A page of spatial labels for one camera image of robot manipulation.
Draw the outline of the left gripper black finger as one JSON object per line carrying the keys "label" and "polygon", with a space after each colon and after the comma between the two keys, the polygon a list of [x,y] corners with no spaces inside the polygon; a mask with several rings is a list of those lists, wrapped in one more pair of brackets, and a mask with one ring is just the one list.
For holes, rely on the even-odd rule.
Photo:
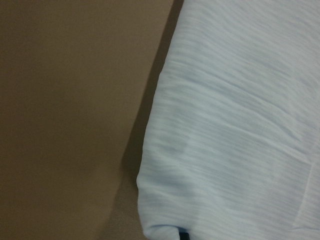
{"label": "left gripper black finger", "polygon": [[180,240],[190,240],[190,235],[188,232],[180,232],[179,239]]}

